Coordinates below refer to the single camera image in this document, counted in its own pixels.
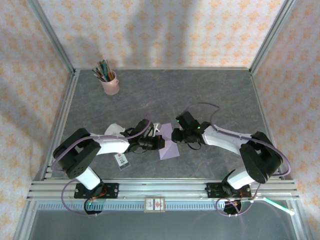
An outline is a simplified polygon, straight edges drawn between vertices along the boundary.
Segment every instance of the pink cup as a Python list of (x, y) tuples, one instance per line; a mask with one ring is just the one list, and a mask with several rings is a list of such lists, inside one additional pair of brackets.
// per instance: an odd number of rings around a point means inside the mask
[(119, 80), (117, 79), (117, 75), (114, 71), (112, 71), (112, 73), (114, 75), (114, 79), (112, 81), (107, 81), (107, 82), (100, 81), (104, 92), (108, 95), (114, 95), (120, 90)]

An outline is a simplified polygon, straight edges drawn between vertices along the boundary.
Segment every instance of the wallpaper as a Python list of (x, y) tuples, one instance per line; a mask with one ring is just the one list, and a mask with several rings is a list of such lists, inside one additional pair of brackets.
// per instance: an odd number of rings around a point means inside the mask
[(0, 16), (0, 239), (11, 240), (69, 74), (26, 0), (1, 0)]
[(277, 146), (320, 239), (320, 2), (300, 1), (255, 76)]
[(75, 68), (250, 67), (284, 0), (40, 0)]

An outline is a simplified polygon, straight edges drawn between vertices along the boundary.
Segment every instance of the mounting plate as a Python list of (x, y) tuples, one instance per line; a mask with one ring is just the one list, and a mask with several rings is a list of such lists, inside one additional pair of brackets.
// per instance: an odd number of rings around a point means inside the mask
[[(231, 198), (228, 194), (226, 194), (222, 188), (221, 182), (208, 182), (206, 184), (206, 193), (208, 195), (208, 199), (220, 199), (220, 198)], [(232, 198), (252, 198), (250, 185), (244, 185), (242, 188), (236, 190), (236, 193), (232, 196)]]
[[(100, 196), (99, 199), (116, 199), (118, 198), (119, 183), (104, 183), (102, 191), (106, 190), (106, 195)], [(77, 183), (74, 190), (75, 199), (89, 199), (93, 197), (91, 190), (86, 189), (82, 183)]]

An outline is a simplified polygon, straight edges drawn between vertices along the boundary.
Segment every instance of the label sticker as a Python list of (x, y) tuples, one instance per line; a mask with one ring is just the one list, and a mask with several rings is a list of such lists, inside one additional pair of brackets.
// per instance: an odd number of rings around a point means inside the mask
[(128, 159), (126, 158), (126, 156), (123, 153), (118, 153), (118, 154), (114, 155), (114, 159), (115, 159), (116, 163), (118, 164), (120, 171), (131, 166), (130, 162), (128, 161)]
[(144, 200), (145, 213), (163, 213), (166, 211), (164, 197), (146, 197)]

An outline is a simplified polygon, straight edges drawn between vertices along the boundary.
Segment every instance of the wall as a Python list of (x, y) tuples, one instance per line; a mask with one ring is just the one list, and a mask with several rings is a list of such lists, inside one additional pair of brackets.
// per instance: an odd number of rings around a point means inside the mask
[(40, 0), (75, 68), (249, 67), (284, 0)]
[(320, 239), (320, 2), (300, 1), (255, 76), (277, 146)]
[(0, 3), (0, 239), (12, 239), (69, 74), (26, 0)]

